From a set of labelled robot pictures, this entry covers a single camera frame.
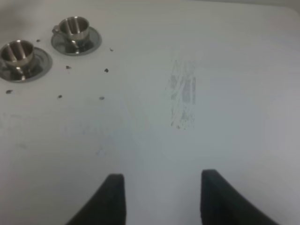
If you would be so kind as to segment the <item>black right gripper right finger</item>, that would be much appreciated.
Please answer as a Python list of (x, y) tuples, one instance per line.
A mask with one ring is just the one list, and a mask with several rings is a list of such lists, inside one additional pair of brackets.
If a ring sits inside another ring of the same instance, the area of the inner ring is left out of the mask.
[(200, 214), (203, 225), (276, 224), (212, 169), (202, 171)]

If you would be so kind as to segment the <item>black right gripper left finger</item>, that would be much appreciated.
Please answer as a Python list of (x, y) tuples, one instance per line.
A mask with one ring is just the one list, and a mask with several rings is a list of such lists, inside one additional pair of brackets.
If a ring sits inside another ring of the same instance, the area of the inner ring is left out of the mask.
[(122, 174), (110, 174), (96, 193), (74, 215), (68, 225), (126, 224), (125, 179)]

